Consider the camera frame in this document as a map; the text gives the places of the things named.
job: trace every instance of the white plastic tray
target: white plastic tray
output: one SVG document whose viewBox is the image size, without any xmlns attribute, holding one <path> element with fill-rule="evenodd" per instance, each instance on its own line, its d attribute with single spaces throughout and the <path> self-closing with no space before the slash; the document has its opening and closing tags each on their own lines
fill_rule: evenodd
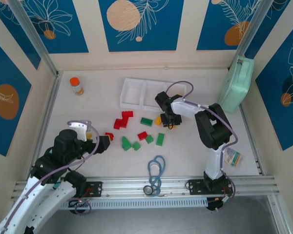
<svg viewBox="0 0 293 234">
<path fill-rule="evenodd" d="M 161 82 L 145 79 L 125 78 L 120 97 L 120 107 L 145 111 L 161 111 L 154 97 L 171 85 L 171 82 Z M 172 86 L 168 95 L 180 94 L 184 96 L 187 87 L 184 84 Z"/>
</svg>

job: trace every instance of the red lego brick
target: red lego brick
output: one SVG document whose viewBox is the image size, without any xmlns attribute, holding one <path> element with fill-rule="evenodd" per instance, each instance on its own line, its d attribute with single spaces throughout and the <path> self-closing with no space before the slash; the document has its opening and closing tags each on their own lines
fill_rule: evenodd
<svg viewBox="0 0 293 234">
<path fill-rule="evenodd" d="M 112 133 L 105 133 L 105 135 L 108 135 L 111 141 L 114 139 L 114 135 Z"/>
<path fill-rule="evenodd" d="M 114 123 L 114 128 L 119 129 L 121 127 L 121 124 L 122 124 L 122 120 L 117 118 Z"/>
<path fill-rule="evenodd" d="M 122 119 L 122 122 L 121 122 L 121 127 L 122 128 L 126 128 L 127 127 L 127 124 L 128 124 L 128 118 L 127 117 L 124 117 Z"/>
<path fill-rule="evenodd" d="M 146 133 L 146 132 L 143 132 L 143 133 L 138 134 L 138 138 L 139 138 L 139 140 L 143 140 L 143 139 L 145 139 L 146 137 L 147 137 L 147 133 Z"/>
<path fill-rule="evenodd" d="M 123 118 L 133 117 L 133 111 L 122 111 Z"/>
</svg>

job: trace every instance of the pill bottle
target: pill bottle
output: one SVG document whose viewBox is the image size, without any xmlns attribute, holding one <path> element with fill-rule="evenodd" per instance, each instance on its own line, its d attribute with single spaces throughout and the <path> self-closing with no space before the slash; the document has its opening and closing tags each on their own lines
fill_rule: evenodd
<svg viewBox="0 0 293 234">
<path fill-rule="evenodd" d="M 77 77 L 73 77 L 69 80 L 71 86 L 73 87 L 73 90 L 75 94 L 81 95 L 84 93 L 84 89 L 82 84 L 80 83 L 79 79 Z"/>
</svg>

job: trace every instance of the floor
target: floor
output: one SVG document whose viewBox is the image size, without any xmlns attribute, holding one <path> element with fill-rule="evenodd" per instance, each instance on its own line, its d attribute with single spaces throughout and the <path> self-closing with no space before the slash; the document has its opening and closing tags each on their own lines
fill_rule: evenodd
<svg viewBox="0 0 293 234">
<path fill-rule="evenodd" d="M 274 234 L 267 197 L 237 197 L 219 213 L 206 208 L 58 211 L 40 234 Z"/>
</svg>

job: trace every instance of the green lego brick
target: green lego brick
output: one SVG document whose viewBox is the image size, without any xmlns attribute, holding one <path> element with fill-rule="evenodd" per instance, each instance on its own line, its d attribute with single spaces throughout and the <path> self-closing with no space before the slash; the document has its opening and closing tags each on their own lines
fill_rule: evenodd
<svg viewBox="0 0 293 234">
<path fill-rule="evenodd" d="M 153 142 L 153 137 L 151 135 L 147 135 L 146 141 L 148 144 L 150 144 L 151 142 Z"/>
<path fill-rule="evenodd" d="M 159 133 L 156 140 L 156 145 L 162 146 L 164 141 L 165 134 Z"/>
<path fill-rule="evenodd" d="M 140 123 L 147 126 L 152 126 L 153 120 L 142 117 Z"/>
<path fill-rule="evenodd" d="M 133 143 L 132 147 L 135 151 L 137 151 L 141 148 L 141 145 L 138 142 L 135 142 L 135 143 Z"/>
<path fill-rule="evenodd" d="M 132 147 L 130 141 L 125 137 L 123 136 L 122 137 L 122 148 L 127 151 L 129 150 L 130 148 Z"/>
</svg>

